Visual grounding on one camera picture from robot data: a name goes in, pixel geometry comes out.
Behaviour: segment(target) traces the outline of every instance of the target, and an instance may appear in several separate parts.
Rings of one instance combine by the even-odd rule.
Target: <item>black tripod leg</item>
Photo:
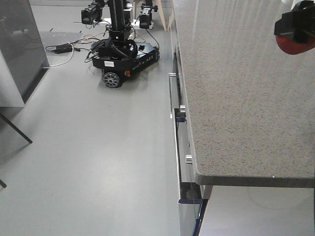
[[[0,113],[0,117],[7,122],[16,132],[18,132],[23,138],[25,138],[30,144],[33,142],[26,136],[18,127],[16,127],[11,121],[9,121],[4,115]]]
[[[6,188],[6,184],[0,179],[0,185],[3,187],[3,188]]]

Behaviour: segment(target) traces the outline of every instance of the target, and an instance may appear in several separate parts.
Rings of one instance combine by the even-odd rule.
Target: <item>metal pole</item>
[[[11,121],[9,121],[3,114],[0,113],[0,117],[7,122],[16,132],[18,132],[23,138],[25,138],[30,144],[33,143],[32,140],[28,138],[18,127],[16,127]]]

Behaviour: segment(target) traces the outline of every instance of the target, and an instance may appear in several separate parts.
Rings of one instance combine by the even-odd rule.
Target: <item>red object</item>
[[[276,36],[278,46],[282,51],[290,55],[304,53],[312,48],[315,48],[315,37],[309,37],[308,43],[296,43],[285,36]]]

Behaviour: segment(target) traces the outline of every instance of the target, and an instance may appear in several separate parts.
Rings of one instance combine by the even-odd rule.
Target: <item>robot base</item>
[[[138,43],[138,55],[135,60],[112,57],[93,58],[93,66],[102,69],[102,80],[107,87],[118,88],[125,79],[159,60],[159,50],[150,43]]]

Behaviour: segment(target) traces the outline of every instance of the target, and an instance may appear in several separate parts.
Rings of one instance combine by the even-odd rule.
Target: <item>granite countertop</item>
[[[198,184],[313,187],[315,51],[273,35],[280,0],[173,0]]]

